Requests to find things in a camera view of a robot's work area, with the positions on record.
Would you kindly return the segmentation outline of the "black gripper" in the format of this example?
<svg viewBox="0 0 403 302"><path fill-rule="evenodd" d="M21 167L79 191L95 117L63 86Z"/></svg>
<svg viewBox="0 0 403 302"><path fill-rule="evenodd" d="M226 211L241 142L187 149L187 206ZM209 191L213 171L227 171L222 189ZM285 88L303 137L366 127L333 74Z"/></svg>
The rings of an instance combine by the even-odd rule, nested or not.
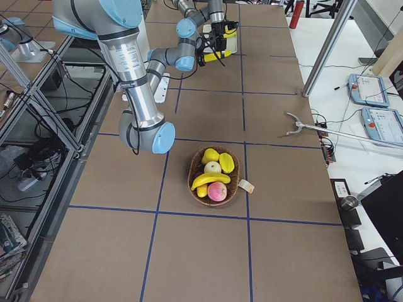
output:
<svg viewBox="0 0 403 302"><path fill-rule="evenodd" d="M213 50L225 50L226 49L226 38L225 34L225 25L224 22L216 22L212 23L212 49Z"/></svg>
<svg viewBox="0 0 403 302"><path fill-rule="evenodd" d="M208 39L206 39L203 35L197 38L196 41L196 49L195 49L195 58L198 66L205 66L206 62L204 61L205 53L215 53L216 51L212 49L213 37L209 35Z"/></svg>

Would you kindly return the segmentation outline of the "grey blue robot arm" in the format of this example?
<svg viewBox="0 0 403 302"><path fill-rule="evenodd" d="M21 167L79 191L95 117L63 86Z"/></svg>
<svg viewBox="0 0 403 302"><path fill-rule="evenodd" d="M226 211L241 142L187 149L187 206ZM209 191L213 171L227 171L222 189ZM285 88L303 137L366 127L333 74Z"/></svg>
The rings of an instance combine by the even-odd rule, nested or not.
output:
<svg viewBox="0 0 403 302"><path fill-rule="evenodd" d="M119 133L134 151L165 154L173 146L176 130L158 111L154 95L168 66L191 71L198 27L211 22L213 30L224 24L222 1L209 1L196 11L188 1L173 1L184 15L176 25L177 47L149 51L148 64L137 42L143 17L140 1L54 1L56 30L76 38L96 40L110 70L128 98L130 108L122 113Z"/></svg>
<svg viewBox="0 0 403 302"><path fill-rule="evenodd" d="M192 1L171 1L173 10L183 14L185 21L191 21L198 29L209 23L210 31L201 34L204 44L213 52L223 52L227 48L228 30L237 28L238 23L227 19L227 5L225 1L207 1L200 9Z"/></svg>

